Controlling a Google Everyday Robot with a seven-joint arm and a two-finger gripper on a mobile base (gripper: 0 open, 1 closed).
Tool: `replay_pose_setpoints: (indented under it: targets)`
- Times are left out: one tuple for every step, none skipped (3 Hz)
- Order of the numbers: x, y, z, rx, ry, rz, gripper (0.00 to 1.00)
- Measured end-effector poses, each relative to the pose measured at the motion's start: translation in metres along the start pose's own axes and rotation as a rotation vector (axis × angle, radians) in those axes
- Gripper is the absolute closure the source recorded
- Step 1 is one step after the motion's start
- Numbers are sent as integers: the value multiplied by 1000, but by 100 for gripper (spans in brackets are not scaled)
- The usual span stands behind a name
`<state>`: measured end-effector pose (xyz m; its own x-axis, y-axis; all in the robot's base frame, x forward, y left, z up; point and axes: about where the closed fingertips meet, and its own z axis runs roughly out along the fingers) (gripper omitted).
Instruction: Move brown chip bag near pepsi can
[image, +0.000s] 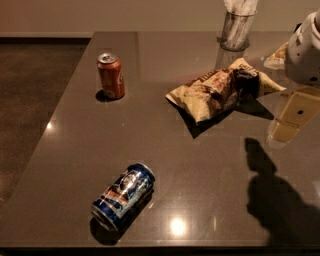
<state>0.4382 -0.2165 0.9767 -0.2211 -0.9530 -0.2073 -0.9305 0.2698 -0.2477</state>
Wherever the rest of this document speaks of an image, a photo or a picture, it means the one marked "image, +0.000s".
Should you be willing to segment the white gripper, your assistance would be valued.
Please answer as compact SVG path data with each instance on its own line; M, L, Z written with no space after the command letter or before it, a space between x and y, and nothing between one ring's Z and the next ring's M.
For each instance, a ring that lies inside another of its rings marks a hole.
M268 143L288 144L320 112L320 9L309 14L288 41L285 69L293 81L312 85L292 91L271 122Z

